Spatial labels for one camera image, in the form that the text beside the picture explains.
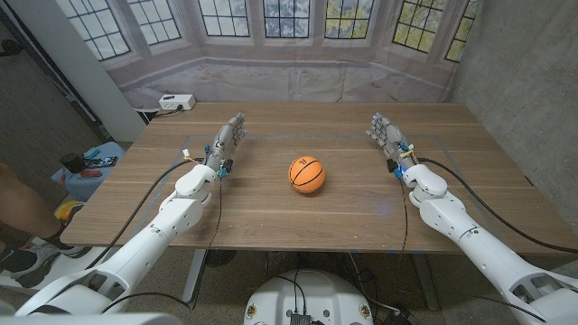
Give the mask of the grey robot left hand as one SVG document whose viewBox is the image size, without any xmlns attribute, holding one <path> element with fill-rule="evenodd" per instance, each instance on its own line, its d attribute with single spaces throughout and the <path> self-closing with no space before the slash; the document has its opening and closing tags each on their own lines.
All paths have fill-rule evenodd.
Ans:
<svg viewBox="0 0 578 325">
<path fill-rule="evenodd" d="M 217 171 L 221 164 L 234 156 L 239 143 L 246 134 L 245 116 L 238 112 L 215 135 L 204 164 Z"/>
</svg>

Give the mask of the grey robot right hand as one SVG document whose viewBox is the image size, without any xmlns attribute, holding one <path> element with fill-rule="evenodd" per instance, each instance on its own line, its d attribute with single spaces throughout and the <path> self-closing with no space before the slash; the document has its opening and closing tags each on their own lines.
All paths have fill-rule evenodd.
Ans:
<svg viewBox="0 0 578 325">
<path fill-rule="evenodd" d="M 404 169 L 416 165 L 413 146 L 387 117 L 380 113 L 373 115 L 371 128 L 366 134 L 378 144 L 386 158 L 391 159 Z"/>
</svg>

